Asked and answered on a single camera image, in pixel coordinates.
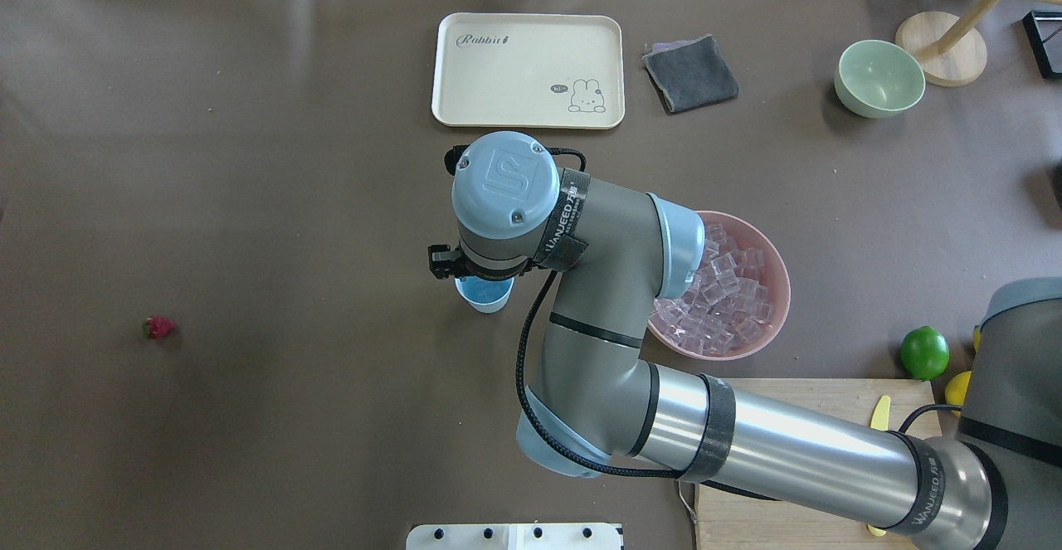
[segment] ur logo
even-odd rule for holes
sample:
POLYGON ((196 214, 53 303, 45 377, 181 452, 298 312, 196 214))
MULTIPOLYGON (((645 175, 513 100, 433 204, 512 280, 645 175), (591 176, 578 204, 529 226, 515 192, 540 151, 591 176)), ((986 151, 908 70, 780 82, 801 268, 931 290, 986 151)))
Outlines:
POLYGON ((524 202, 528 199, 537 164, 534 157, 494 150, 483 188, 498 195, 524 202))

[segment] green bowl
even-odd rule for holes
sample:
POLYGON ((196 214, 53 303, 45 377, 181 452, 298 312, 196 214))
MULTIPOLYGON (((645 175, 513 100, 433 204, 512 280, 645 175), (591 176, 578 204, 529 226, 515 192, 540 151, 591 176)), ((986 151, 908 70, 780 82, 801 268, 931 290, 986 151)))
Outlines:
POLYGON ((926 91, 926 78, 919 62, 897 45, 860 40, 842 52, 834 89, 849 110, 885 119, 918 104, 926 91))

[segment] yellow knife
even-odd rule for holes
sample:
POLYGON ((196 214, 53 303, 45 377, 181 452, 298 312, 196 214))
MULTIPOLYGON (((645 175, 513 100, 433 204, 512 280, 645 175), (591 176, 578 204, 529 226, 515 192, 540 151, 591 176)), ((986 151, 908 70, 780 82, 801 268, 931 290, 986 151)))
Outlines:
MULTIPOLYGON (((870 427, 875 430, 888 430, 889 429, 889 407, 892 403, 892 399, 889 395, 881 395, 881 398, 877 399, 877 406, 874 407, 874 413, 870 415, 870 427)), ((876 536, 885 535, 885 531, 877 529, 873 526, 867 526, 867 530, 876 536)))

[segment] lime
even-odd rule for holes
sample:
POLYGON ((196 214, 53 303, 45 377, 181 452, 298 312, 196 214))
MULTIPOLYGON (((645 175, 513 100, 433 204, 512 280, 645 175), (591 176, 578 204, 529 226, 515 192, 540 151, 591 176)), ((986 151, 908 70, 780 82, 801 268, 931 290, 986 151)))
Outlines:
POLYGON ((963 372, 952 378, 952 381, 944 386, 944 400, 948 403, 962 406, 966 401, 966 389, 970 386, 970 375, 973 372, 963 372))
POLYGON ((944 374, 950 357, 944 334, 928 326, 911 330, 900 345, 900 361, 919 380, 932 380, 944 374))

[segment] red fruit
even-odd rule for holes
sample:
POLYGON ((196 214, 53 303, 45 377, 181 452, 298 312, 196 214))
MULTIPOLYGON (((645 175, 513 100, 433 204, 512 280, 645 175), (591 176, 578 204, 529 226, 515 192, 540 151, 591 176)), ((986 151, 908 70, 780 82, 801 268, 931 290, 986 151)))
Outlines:
POLYGON ((166 320, 164 316, 149 316, 143 321, 143 336, 149 339, 162 339, 177 328, 177 324, 166 320))

